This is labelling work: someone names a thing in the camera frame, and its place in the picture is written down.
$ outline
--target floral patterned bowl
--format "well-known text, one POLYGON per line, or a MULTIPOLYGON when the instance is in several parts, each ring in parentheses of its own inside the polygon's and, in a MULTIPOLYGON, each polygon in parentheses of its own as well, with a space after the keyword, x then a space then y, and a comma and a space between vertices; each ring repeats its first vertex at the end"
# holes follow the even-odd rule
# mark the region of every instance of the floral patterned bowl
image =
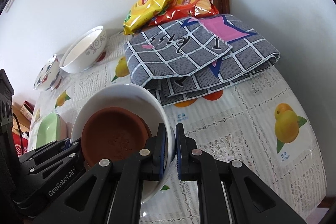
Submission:
POLYGON ((68 73, 78 73, 90 68, 100 57, 106 42, 103 26, 89 30, 66 51, 60 61, 61 69, 68 73))
POLYGON ((54 54, 40 70, 34 83, 34 90, 55 89, 61 80, 59 61, 54 54))

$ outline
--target black cable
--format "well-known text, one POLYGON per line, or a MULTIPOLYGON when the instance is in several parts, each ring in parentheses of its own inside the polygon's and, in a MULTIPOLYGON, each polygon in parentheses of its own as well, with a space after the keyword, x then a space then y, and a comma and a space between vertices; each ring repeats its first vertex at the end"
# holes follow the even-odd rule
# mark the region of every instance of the black cable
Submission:
POLYGON ((17 123, 17 127, 19 128, 19 134, 20 134, 20 141, 21 141, 21 155, 23 155, 23 142, 22 142, 22 132, 21 132, 21 128, 20 128, 20 123, 19 120, 17 119, 16 115, 13 113, 13 116, 16 120, 17 123))

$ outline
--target yellow chip bag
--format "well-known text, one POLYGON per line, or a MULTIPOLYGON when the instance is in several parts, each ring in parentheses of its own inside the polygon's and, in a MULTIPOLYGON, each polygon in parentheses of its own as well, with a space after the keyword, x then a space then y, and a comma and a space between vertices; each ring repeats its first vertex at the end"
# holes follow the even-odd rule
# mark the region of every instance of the yellow chip bag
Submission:
POLYGON ((124 22, 124 33, 133 34, 166 6, 169 0, 138 0, 128 12, 124 22))

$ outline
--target folded cloth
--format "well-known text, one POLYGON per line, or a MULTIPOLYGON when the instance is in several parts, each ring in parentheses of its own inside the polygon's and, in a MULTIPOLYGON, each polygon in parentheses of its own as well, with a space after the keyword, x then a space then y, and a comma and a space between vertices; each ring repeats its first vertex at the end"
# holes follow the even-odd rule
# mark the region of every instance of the folded cloth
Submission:
POLYGON ((279 59, 259 33, 232 15, 187 17, 148 29, 125 45, 131 82, 163 106, 250 79, 279 59))

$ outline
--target red chip bag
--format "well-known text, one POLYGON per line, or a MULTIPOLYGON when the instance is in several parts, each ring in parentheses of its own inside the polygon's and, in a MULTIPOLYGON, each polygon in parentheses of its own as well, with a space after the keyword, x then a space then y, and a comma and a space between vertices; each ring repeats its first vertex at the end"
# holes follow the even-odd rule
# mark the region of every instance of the red chip bag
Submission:
POLYGON ((211 0, 171 0, 149 22, 149 26, 160 25, 171 20, 187 16, 196 18, 208 17, 219 14, 211 0))

